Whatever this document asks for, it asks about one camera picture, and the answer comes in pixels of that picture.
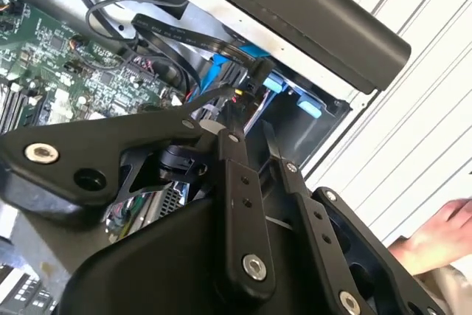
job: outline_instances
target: chip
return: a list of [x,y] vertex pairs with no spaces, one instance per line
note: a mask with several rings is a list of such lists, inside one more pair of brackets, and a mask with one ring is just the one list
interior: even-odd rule
[[64,45],[64,41],[59,38],[59,37],[56,37],[56,36],[52,36],[51,38],[51,47],[57,51],[61,51],[62,50],[62,47]]
[[102,74],[102,77],[100,78],[100,81],[105,85],[110,85],[111,79],[113,79],[113,74],[109,72],[104,72]]
[[30,54],[28,52],[21,52],[20,53],[20,59],[23,62],[28,62],[30,60]]

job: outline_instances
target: ram slot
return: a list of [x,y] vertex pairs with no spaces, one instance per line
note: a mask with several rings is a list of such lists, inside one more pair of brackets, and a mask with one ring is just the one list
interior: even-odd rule
[[1,114],[0,114],[0,134],[6,131],[7,126],[7,118],[10,115],[12,110],[12,106],[15,104],[15,92],[11,91],[10,88],[7,88],[7,93],[5,95],[5,99],[3,105],[1,106]]

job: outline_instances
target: green circuit board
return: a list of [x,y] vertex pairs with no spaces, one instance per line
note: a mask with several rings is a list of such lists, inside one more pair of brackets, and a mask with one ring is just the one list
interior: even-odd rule
[[[182,98],[142,63],[131,61],[116,71],[83,65],[69,44],[79,35],[21,0],[8,0],[7,8],[0,4],[0,134],[28,125],[135,114]],[[93,41],[87,40],[81,52],[104,66],[121,60]]]

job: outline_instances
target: silver screw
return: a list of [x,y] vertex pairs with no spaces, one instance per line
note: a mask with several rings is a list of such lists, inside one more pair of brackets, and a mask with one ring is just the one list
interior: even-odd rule
[[263,281],[267,277],[264,262],[256,255],[246,255],[243,258],[244,272],[253,280]]
[[34,143],[28,145],[24,155],[31,162],[38,164],[52,164],[59,159],[59,152],[53,146],[46,143]]
[[341,300],[342,306],[350,315],[360,315],[361,314],[361,307],[355,297],[352,296],[351,293],[347,291],[342,291],[339,293],[339,300]]
[[185,127],[187,128],[190,128],[190,129],[194,129],[195,126],[193,125],[193,123],[191,123],[190,121],[187,121],[187,120],[183,120],[182,121],[182,125],[184,125]]
[[287,168],[292,172],[292,173],[295,173],[296,171],[298,171],[298,169],[296,168],[296,166],[294,164],[292,164],[291,162],[288,162],[287,163]]
[[233,142],[239,142],[239,138],[237,138],[234,134],[229,134],[228,136]]
[[335,201],[337,200],[337,197],[334,193],[332,193],[331,191],[326,191],[326,196],[331,200],[331,201]]

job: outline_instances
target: metal frame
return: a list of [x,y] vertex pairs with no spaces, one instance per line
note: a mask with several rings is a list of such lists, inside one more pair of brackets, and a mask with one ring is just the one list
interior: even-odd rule
[[222,24],[238,32],[244,38],[248,38],[252,43],[271,53],[277,60],[280,60],[337,99],[352,103],[356,98],[354,106],[362,106],[362,103],[367,103],[368,95],[359,93],[350,84],[227,0],[189,1],[214,16]]

